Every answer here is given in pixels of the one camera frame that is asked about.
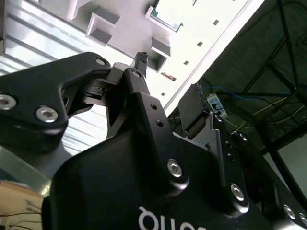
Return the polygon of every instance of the metal linkage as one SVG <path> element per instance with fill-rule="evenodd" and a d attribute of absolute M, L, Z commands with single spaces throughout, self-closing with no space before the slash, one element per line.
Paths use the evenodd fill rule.
<path fill-rule="evenodd" d="M 145 77 L 138 70 L 126 69 L 123 82 L 130 94 L 128 104 L 132 105 L 138 130 L 148 138 L 153 149 L 157 173 L 163 183 L 171 186 L 166 192 L 177 194 L 183 191 L 189 184 L 189 176 L 184 163 L 176 158 L 180 150 L 160 101 L 150 96 Z"/>
<path fill-rule="evenodd" d="M 210 113 L 205 128 L 193 141 L 205 145 L 213 154 L 212 171 L 217 172 L 220 179 L 211 185 L 216 189 L 213 189 L 214 196 L 218 194 L 220 197 L 217 205 L 232 217 L 248 212 L 249 201 L 240 160 L 221 117 Z"/>

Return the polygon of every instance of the ceiling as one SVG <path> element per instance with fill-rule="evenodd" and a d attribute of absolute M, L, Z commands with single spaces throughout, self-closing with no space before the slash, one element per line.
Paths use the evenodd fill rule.
<path fill-rule="evenodd" d="M 301 83 L 306 84 L 307 2 L 303 0 L 287 0 L 283 1 L 283 8 L 291 37 L 299 80 Z M 248 92 L 289 93 L 289 89 L 265 65 L 269 56 L 283 37 L 283 27 L 276 0 L 266 0 L 199 80 L 199 84 L 206 87 L 204 90 L 205 96 L 210 94 L 208 82 L 213 87 L 219 86 L 231 92 L 242 92 L 263 66 L 264 72 Z M 294 84 L 286 43 L 281 46 L 279 52 L 270 63 Z M 225 90 L 213 88 L 212 91 L 224 92 Z M 264 99 L 274 103 L 282 99 L 282 97 L 265 97 Z M 272 141 L 293 129 L 298 123 L 303 122 L 307 118 L 307 110 L 304 107 L 301 108 L 303 104 L 296 103 L 297 101 L 296 97 L 291 96 L 276 104 L 280 105 L 284 102 L 285 106 L 282 107 L 284 111 L 274 111 L 276 110 L 275 106 L 271 106 L 255 115 L 255 118 L 259 121 L 271 123 L 268 125 L 267 131 Z M 259 99 L 242 100 L 236 97 L 234 97 L 234 103 L 251 115 L 270 105 Z M 225 107 L 229 114 L 227 120 L 236 126 L 240 126 L 243 122 L 242 118 L 237 115 L 231 115 L 231 111 L 227 109 L 227 106 Z M 301 110 L 293 116 L 296 121 L 291 118 L 284 122 L 273 124 L 276 121 L 288 118 L 289 115 L 294 114 L 300 108 Z M 237 127 L 228 122 L 225 123 L 230 132 L 237 130 Z M 243 128 L 241 131 L 248 134 L 259 149 L 263 148 L 263 144 L 254 128 Z M 181 132 L 179 127 L 176 128 L 176 132 Z"/>
<path fill-rule="evenodd" d="M 90 22 L 96 10 L 104 9 L 116 15 L 119 20 L 115 24 L 111 26 L 103 21 L 97 29 L 112 36 L 106 47 L 129 58 L 134 58 L 137 51 L 147 51 L 153 59 L 159 57 L 151 49 L 152 37 L 169 45 L 170 57 L 160 68 L 149 68 L 146 78 L 151 95 L 161 101 L 165 113 L 169 115 L 189 84 L 202 76 L 203 69 L 211 65 L 264 0 L 198 0 L 194 5 L 193 1 L 185 1 L 191 3 L 190 10 L 184 12 L 183 26 L 175 34 L 162 30 L 145 18 L 148 7 L 155 6 L 156 0 L 115 0 L 112 3 L 104 0 L 40 0 L 40 5 L 85 31 L 85 36 L 89 38 Z M 169 12 L 175 12 L 177 7 L 178 4 L 174 4 Z M 75 14 L 71 14 L 71 9 L 75 10 Z M 221 40 L 220 45 L 212 53 L 218 40 Z M 165 77 L 167 75 L 176 80 L 170 80 Z"/>

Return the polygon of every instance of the screw hole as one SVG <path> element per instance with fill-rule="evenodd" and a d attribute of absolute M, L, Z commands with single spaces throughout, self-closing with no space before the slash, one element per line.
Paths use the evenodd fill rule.
<path fill-rule="evenodd" d="M 158 125 L 158 126 L 163 127 L 163 125 L 164 125 L 164 124 L 163 124 L 163 122 L 162 122 L 162 121 L 157 120 L 156 122 L 157 122 L 157 125 Z"/>
<path fill-rule="evenodd" d="M 227 157 L 229 157 L 229 159 L 232 160 L 232 161 L 235 160 L 235 159 L 234 159 L 234 156 L 233 156 L 232 154 L 230 154 L 230 153 L 227 154 Z"/>
<path fill-rule="evenodd" d="M 154 110 L 157 110 L 158 107 L 155 104 L 150 104 L 151 108 L 153 108 Z"/>
<path fill-rule="evenodd" d="M 0 98 L 1 105 L 7 105 L 8 103 L 9 103 L 9 100 Z"/>
<path fill-rule="evenodd" d="M 232 148 L 232 145 L 229 143 L 229 141 L 225 141 L 226 145 Z"/>
<path fill-rule="evenodd" d="M 52 112 L 49 112 L 49 111 L 45 111 L 45 112 L 42 113 L 42 115 L 43 115 L 44 117 L 50 118 L 50 117 L 53 116 L 53 113 L 52 113 Z"/>

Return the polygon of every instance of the wire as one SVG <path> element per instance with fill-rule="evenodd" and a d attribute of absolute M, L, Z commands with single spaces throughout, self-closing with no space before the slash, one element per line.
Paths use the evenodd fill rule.
<path fill-rule="evenodd" d="M 227 88 L 224 88 L 222 86 L 211 86 L 211 87 L 203 87 L 202 89 L 204 90 L 207 90 L 207 89 L 220 89 L 220 90 L 223 90 L 223 91 L 226 91 L 228 93 L 230 93 L 231 95 L 237 97 L 237 98 L 240 98 L 242 100 L 255 100 L 255 99 L 259 99 L 260 97 L 250 97 L 250 96 L 247 96 L 247 97 L 241 97 L 239 95 L 236 95 L 235 93 L 231 92 L 229 89 Z"/>
<path fill-rule="evenodd" d="M 178 117 L 172 117 L 172 118 L 169 118 L 169 120 L 170 119 L 172 119 L 172 120 L 174 120 L 174 119 L 180 119 L 181 117 L 180 116 L 178 116 Z"/>
<path fill-rule="evenodd" d="M 224 87 L 221 87 L 221 86 L 203 87 L 204 90 L 211 89 L 211 88 L 212 88 L 212 89 L 224 90 L 224 91 L 230 93 L 231 95 L 233 95 L 233 96 L 235 96 L 235 97 L 237 97 L 237 98 L 240 98 L 240 99 L 242 99 L 242 100 L 251 100 L 251 99 L 249 99 L 249 98 L 240 97 L 239 95 L 236 95 L 235 93 L 233 93 L 233 92 L 231 92 L 230 90 L 228 90 L 228 89 L 226 89 L 226 88 L 224 88 Z"/>
<path fill-rule="evenodd" d="M 0 217 L 12 217 L 12 216 L 17 216 L 17 215 L 22 215 L 22 214 L 41 214 L 40 212 L 20 212 L 20 213 L 15 213 L 15 214 L 8 214 L 8 215 L 0 215 Z"/>
<path fill-rule="evenodd" d="M 16 227 L 16 225 L 21 224 L 21 223 L 34 223 L 34 224 L 37 223 L 37 224 L 41 224 L 42 222 L 41 221 L 23 220 L 23 221 L 19 221 L 19 222 L 15 223 L 13 225 L 10 225 L 7 230 L 10 230 L 11 228 L 14 228 L 14 227 Z"/>
<path fill-rule="evenodd" d="M 39 211 L 41 211 L 41 208 L 40 208 L 40 207 L 34 205 L 34 204 L 33 204 L 31 201 L 29 201 L 29 200 L 25 200 L 24 203 L 25 203 L 26 205 L 28 205 L 28 206 L 34 207 L 34 208 L 38 209 Z"/>
<path fill-rule="evenodd" d="M 211 83 L 207 79 L 205 79 L 205 78 L 203 78 L 203 80 L 205 82 L 207 82 L 207 84 L 209 85 L 209 87 L 210 87 L 210 94 L 211 94 L 212 93 L 212 85 L 211 85 Z"/>
<path fill-rule="evenodd" d="M 290 119 L 292 119 L 294 122 L 296 122 L 297 124 L 299 124 L 298 121 L 295 120 L 293 117 L 291 117 L 291 115 L 290 115 L 288 112 L 286 112 L 284 109 L 282 109 L 282 108 L 280 108 L 280 107 L 274 105 L 273 103 L 271 103 L 271 102 L 269 102 L 268 100 L 265 100 L 265 99 L 263 99 L 263 98 L 260 98 L 260 97 L 254 97 L 254 98 L 258 98 L 259 100 L 262 100 L 262 101 L 264 101 L 264 102 L 266 102 L 266 103 L 268 103 L 268 104 L 274 106 L 277 110 L 283 111 L 285 114 L 287 114 L 287 115 L 290 117 Z"/>
<path fill-rule="evenodd" d="M 256 111 L 256 112 L 254 112 L 254 113 L 253 113 L 253 116 L 256 115 L 256 114 L 258 114 L 258 113 L 261 113 L 262 111 L 264 111 L 264 110 L 270 108 L 271 106 L 273 106 L 273 105 L 275 105 L 275 104 L 277 104 L 277 103 L 279 103 L 279 102 L 281 102 L 281 101 L 283 101 L 283 100 L 285 100 L 285 99 L 287 99 L 287 97 L 284 97 L 284 98 L 282 98 L 282 99 L 280 99 L 280 100 L 278 100 L 278 101 L 275 101 L 275 102 L 271 103 L 270 105 L 268 105 L 268 106 L 266 106 L 266 107 L 264 107 L 264 108 L 262 108 L 262 109 L 260 109 L 260 110 L 258 110 L 258 111 Z M 236 131 L 238 131 L 245 123 L 246 123 L 246 121 L 242 122 L 242 124 L 239 126 L 239 128 L 238 128 Z"/>
<path fill-rule="evenodd" d="M 175 125 L 181 124 L 181 120 L 179 120 L 178 122 L 175 121 L 175 113 L 173 114 L 173 119 L 172 119 L 172 121 L 173 121 L 173 122 L 171 122 L 171 123 L 173 123 L 173 124 L 175 124 Z"/>
<path fill-rule="evenodd" d="M 278 124 L 278 123 L 281 123 L 281 122 L 284 122 L 284 121 L 286 121 L 286 120 L 289 120 L 289 119 L 291 119 L 291 117 L 293 117 L 294 115 L 296 115 L 299 111 L 301 111 L 303 108 L 304 108 L 304 106 L 305 105 L 303 105 L 303 106 L 301 106 L 294 114 L 292 114 L 290 117 L 287 117 L 287 118 L 285 118 L 285 119 L 283 119 L 283 120 L 280 120 L 280 121 L 276 121 L 276 122 L 270 122 L 269 124 Z"/>
<path fill-rule="evenodd" d="M 234 123 L 230 122 L 230 121 L 229 121 L 228 119 L 226 119 L 226 118 L 224 118 L 223 120 L 226 121 L 226 122 L 228 122 L 229 124 L 231 124 L 231 125 L 234 126 L 234 127 L 237 127 L 237 128 L 240 127 L 240 126 L 237 126 L 237 125 L 235 125 Z M 254 128 L 254 126 L 245 126 L 245 127 L 242 127 L 242 128 Z"/>
<path fill-rule="evenodd" d="M 292 125 L 289 125 L 289 124 L 279 124 L 279 123 L 278 123 L 278 125 L 279 125 L 279 126 L 288 126 L 288 127 L 291 127 L 291 129 L 292 129 L 292 128 L 295 128 L 295 126 L 292 126 Z"/>
<path fill-rule="evenodd" d="M 24 228 L 24 229 L 28 229 L 28 230 L 33 230 L 33 229 L 31 229 L 31 228 L 28 228 L 28 227 L 25 227 L 25 226 L 19 226 L 19 225 L 12 225 L 12 226 L 10 226 L 10 228 Z"/>

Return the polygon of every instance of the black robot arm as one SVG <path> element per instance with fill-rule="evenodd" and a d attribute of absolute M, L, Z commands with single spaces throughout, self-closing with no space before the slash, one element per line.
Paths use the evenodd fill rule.
<path fill-rule="evenodd" d="M 138 55 L 134 68 L 84 53 L 0 78 L 0 167 L 46 197 L 44 230 L 306 229 L 244 134 L 212 113 L 207 147 L 172 132 Z M 72 157 L 68 119 L 93 104 L 107 107 L 108 138 Z"/>

